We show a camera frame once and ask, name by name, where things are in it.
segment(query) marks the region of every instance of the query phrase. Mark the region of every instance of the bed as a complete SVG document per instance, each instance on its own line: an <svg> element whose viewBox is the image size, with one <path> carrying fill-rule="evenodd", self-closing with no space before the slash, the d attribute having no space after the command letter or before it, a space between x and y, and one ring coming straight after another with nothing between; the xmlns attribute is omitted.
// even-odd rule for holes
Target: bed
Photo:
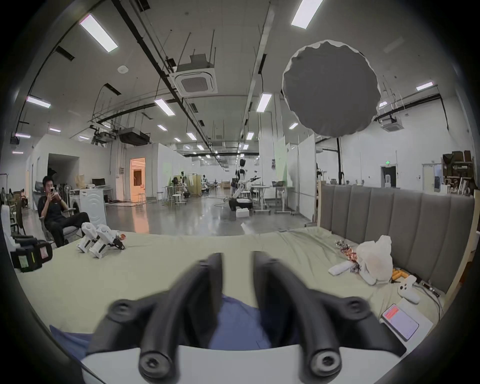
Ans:
<svg viewBox="0 0 480 384"><path fill-rule="evenodd" d="M256 300L250 253L264 251L285 262L307 286L340 297L360 296L380 317L400 301L397 284L369 286L350 272L330 275L328 269L345 259L335 246L344 238L356 245L389 235L394 265L431 280L441 292L458 282L464 254L471 249L471 227L476 229L472 222L478 222L478 196L325 185L321 190L318 227L222 237L127 232L123 251L112 249L95 259L80 253L75 242L56 249L41 269L18 278L47 326L79 333L93 332L114 300L168 289L192 263L214 252L224 254L223 293L251 306ZM424 292L418 294L417 309L437 324L437 305Z"/></svg>

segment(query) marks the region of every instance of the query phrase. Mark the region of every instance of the white washing machine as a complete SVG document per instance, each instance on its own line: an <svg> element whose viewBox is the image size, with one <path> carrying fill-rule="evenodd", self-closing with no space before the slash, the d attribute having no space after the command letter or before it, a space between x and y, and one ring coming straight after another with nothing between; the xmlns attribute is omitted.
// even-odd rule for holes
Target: white washing machine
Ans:
<svg viewBox="0 0 480 384"><path fill-rule="evenodd" d="M77 212L87 212L90 222L107 225L107 214L105 201L103 200L103 189L74 189L70 191L70 208L76 208Z"/></svg>

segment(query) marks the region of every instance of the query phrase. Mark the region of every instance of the softbox light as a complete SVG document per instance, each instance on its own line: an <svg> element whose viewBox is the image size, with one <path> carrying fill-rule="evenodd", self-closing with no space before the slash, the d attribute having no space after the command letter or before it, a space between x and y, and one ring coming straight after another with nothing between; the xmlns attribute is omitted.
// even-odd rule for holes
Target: softbox light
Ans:
<svg viewBox="0 0 480 384"><path fill-rule="evenodd" d="M282 91L301 124L331 137L364 130L376 116L381 97L368 60L333 40L299 49L283 72Z"/></svg>

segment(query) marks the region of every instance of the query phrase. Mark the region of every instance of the ceiling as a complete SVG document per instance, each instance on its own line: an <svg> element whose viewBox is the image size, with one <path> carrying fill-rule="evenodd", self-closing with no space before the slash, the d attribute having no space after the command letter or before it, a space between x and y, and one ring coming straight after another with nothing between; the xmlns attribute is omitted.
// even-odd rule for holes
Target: ceiling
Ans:
<svg viewBox="0 0 480 384"><path fill-rule="evenodd" d="M130 2L122 0L121 3L162 66ZM148 0L148 3L151 9L141 12L140 16L163 57L185 64L195 51L205 53L208 59L212 44L211 61L215 57L218 94L191 98L185 103L195 103L198 113L191 112L191 116L196 122L203 121L204 127L199 128L205 137L224 141L227 147L224 150L235 152L269 2ZM438 84L443 96L454 94L454 72L447 56L434 37L398 2L324 0L306 30L290 25L299 3L300 0L273 2L276 14L266 44L263 78L257 79L253 111L249 113L248 130L255 132L249 150L258 152L259 114L254 109L262 88L266 92L280 92L282 73L290 57L299 48L320 40L342 41L358 49L370 62L381 89L386 89L390 98L392 92L397 98L411 94L417 85L430 80ZM172 98L111 1L101 3L92 15L118 48L106 53L80 25L75 25L60 43L75 58L68 61L58 53L52 54L31 93L52 106L45 109L27 103L21 120L29 125L20 124L20 131L41 136L52 133L48 128L53 127L60 129L62 136L80 140L78 135L92 136L93 131L87 128L92 116L97 120L152 103L159 96ZM129 68L126 74L117 71L121 65ZM105 83L121 95L102 87ZM186 132L194 132L199 139L198 133L179 105L169 106L175 116L168 117L154 106L125 114L116 123L120 127L140 128L150 134L152 141L165 145L177 144L174 138L178 137L181 143L176 147L182 150L184 144L192 144ZM282 110L284 125L289 125L293 114L286 104ZM158 124L168 131L160 130ZM293 131L285 129L287 142L296 143L307 134L308 130L301 126Z"/></svg>

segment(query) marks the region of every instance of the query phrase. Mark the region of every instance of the white fabric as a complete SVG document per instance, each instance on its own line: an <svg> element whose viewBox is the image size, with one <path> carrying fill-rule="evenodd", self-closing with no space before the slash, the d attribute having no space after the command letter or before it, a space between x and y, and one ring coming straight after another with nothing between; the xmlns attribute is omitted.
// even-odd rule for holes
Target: white fabric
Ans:
<svg viewBox="0 0 480 384"><path fill-rule="evenodd" d="M47 326L91 333L114 300L135 300L166 290L192 263L214 252L224 253L223 293L248 305L256 306L252 251L280 259L310 288L368 300L378 317L401 300L398 284L369 286L358 274L330 275L328 269L345 257L335 246L340 237L323 228L217 237L124 233L126 249L111 249L102 259L80 253L75 241L55 249L53 259L42 268L18 273L22 288ZM417 309L436 324L435 304L423 292L418 294Z"/></svg>

